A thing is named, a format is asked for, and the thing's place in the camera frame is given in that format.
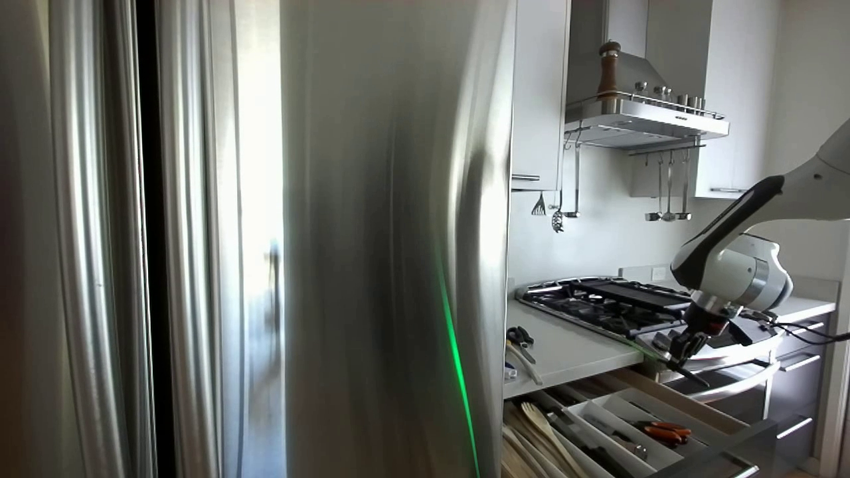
range hood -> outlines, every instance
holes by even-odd
[[[728,135],[729,123],[721,113],[678,105],[650,93],[655,86],[663,85],[673,87],[675,96],[676,85],[667,83],[640,56],[645,54],[646,16],[641,19],[635,15],[633,1],[573,2],[564,138],[639,151]],[[628,18],[618,19],[618,15]],[[643,37],[635,31],[643,31]],[[599,45],[609,38],[620,41],[614,37],[618,34],[625,41],[617,54],[617,88],[598,92],[602,76]],[[648,91],[635,93],[636,83],[642,82],[646,82]]]

oven handle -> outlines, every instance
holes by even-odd
[[[744,378],[743,380],[739,380],[734,384],[724,385],[723,387],[717,387],[715,389],[697,392],[688,395],[688,398],[696,400],[699,403],[709,403],[712,401],[729,398],[733,395],[738,395],[739,393],[746,392],[747,390],[755,388],[758,385],[766,382],[768,378],[773,377],[779,371],[779,367],[781,365],[782,364],[779,362],[772,363],[765,367],[764,370],[761,370],[761,372],[754,373],[750,377]]]

wall outlet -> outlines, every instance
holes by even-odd
[[[667,268],[666,267],[653,267],[652,268],[652,282],[661,282],[667,278]]]

backsplash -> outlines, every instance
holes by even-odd
[[[614,275],[620,267],[669,263],[694,232],[694,225],[651,223],[643,215],[658,200],[629,196],[633,158],[618,150],[582,146],[581,217],[564,219],[564,232],[552,230],[552,210],[533,216],[539,192],[511,194],[507,273],[516,285],[584,275]],[[564,159],[564,211],[573,208],[573,155]],[[556,204],[556,192],[544,192]],[[673,197],[672,209],[681,207]],[[707,223],[710,218],[695,217]]]

pepper mill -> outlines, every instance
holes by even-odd
[[[617,90],[617,57],[620,56],[621,50],[622,47],[615,41],[609,41],[599,49],[599,56],[602,57],[602,76],[599,78],[596,94],[600,99],[617,97],[616,93],[601,93]]]

